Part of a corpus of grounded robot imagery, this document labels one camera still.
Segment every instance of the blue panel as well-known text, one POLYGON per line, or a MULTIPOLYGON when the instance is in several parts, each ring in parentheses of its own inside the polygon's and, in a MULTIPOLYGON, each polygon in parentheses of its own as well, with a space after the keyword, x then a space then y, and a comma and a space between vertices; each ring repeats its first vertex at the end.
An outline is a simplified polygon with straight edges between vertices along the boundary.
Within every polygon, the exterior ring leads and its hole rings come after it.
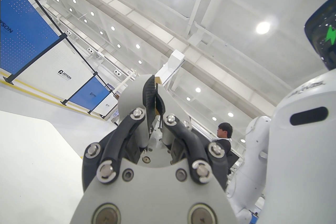
POLYGON ((105 86, 94 77, 69 101, 89 110, 93 110, 108 94, 109 91, 105 86))
POLYGON ((28 0, 1 0, 0 67, 15 74, 58 35, 28 0))

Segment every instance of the ceiling light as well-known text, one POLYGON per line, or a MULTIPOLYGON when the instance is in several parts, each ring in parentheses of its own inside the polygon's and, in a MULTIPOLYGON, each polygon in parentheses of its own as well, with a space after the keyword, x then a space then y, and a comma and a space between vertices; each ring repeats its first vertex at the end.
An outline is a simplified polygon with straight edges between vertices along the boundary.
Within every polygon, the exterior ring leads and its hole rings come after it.
POLYGON ((270 30, 270 23, 261 22, 257 25, 256 32, 259 34, 265 34, 270 30))

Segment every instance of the black oval slot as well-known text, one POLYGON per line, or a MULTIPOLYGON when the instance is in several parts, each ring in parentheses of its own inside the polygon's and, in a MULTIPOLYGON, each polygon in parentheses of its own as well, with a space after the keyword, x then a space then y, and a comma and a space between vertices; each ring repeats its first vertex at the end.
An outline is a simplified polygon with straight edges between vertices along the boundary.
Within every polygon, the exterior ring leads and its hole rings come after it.
POLYGON ((290 123, 293 126, 315 123, 325 120, 328 117, 328 109, 326 107, 318 107, 312 110, 306 110, 293 114, 290 123))

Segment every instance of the green lightning bolt icon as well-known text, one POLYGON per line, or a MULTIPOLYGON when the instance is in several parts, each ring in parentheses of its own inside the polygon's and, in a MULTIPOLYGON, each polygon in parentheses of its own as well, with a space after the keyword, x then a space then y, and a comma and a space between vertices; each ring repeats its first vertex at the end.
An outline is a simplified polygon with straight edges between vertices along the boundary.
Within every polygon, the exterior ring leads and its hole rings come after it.
POLYGON ((335 44, 335 40, 336 40, 336 29, 333 30, 332 26, 329 26, 328 32, 327 32, 327 36, 325 38, 325 41, 327 42, 328 40, 331 41, 331 45, 335 44))

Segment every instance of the yellow floor line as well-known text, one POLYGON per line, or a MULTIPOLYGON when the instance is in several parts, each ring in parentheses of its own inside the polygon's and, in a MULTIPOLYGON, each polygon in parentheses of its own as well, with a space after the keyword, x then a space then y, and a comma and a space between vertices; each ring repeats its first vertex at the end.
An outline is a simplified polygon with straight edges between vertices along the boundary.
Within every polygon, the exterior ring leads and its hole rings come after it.
MULTIPOLYGON (((58 105, 58 106, 64 108, 64 105, 62 105, 61 103, 58 103, 58 102, 49 100, 49 99, 47 99, 47 98, 45 98, 45 97, 42 97, 42 96, 40 96, 40 95, 37 95, 37 94, 35 94, 35 93, 33 93, 33 92, 30 92, 30 91, 28 91, 28 90, 26 90, 26 89, 20 88, 20 87, 18 87, 18 86, 16 86, 16 85, 11 85, 11 84, 9 84, 8 82, 5 82, 4 80, 0 80, 0 82, 1 82, 2 84, 4 84, 4 85, 7 85, 7 86, 9 86, 9 87, 11 87, 11 88, 14 88, 14 89, 18 90, 18 91, 24 92, 24 93, 26 93, 26 94, 29 94, 29 95, 31 95, 31 96, 37 97, 37 98, 39 98, 39 99, 45 100, 45 101, 47 101, 47 102, 49 102, 49 103, 52 103, 52 104, 54 104, 54 105, 58 105)), ((68 109, 70 109, 70 110, 73 110, 73 111, 80 112, 80 113, 82 113, 82 114, 84 114, 84 115, 86 115, 86 116, 90 116, 90 117, 99 119, 99 120, 101 120, 101 121, 104 121, 104 120, 101 119, 100 117, 98 117, 98 116, 94 116, 94 115, 90 115, 90 114, 88 114, 87 112, 83 112, 83 111, 80 111, 80 110, 76 110, 76 109, 74 109, 74 108, 72 108, 72 107, 69 107, 69 106, 67 106, 66 108, 68 108, 68 109)))
MULTIPOLYGON (((4 73, 4 72, 1 72, 1 71, 0 71, 0 74, 3 75, 3 76, 5 76, 5 77, 8 77, 8 74, 6 74, 6 73, 4 73)), ((60 101, 63 101, 63 100, 64 100, 64 99, 61 99, 61 98, 59 98, 59 97, 57 97, 57 96, 54 96, 54 95, 49 94, 49 93, 47 93, 47 92, 44 92, 44 91, 42 91, 42 90, 40 90, 40 89, 37 89, 37 88, 35 88, 35 87, 33 87, 33 86, 30 86, 30 85, 26 84, 25 82, 23 82, 23 81, 21 81, 21 80, 17 80, 17 79, 15 79, 15 82, 18 82, 18 83, 20 83, 20 84, 22 84, 22 85, 24 85, 24 86, 27 86, 27 87, 29 87, 29 88, 31 88, 31 89, 33 89, 33 90, 36 90, 36 91, 38 91, 38 92, 40 92, 40 93, 42 93, 42 94, 45 94, 45 95, 47 95, 47 96, 50 96, 50 97, 54 98, 54 99, 57 99, 57 100, 60 100, 60 101)), ((76 105, 76 104, 74 104, 74 103, 72 103, 72 106, 77 107, 77 108, 80 108, 81 110, 85 110, 85 108, 83 108, 83 107, 81 107, 81 106, 79 106, 79 105, 76 105)))

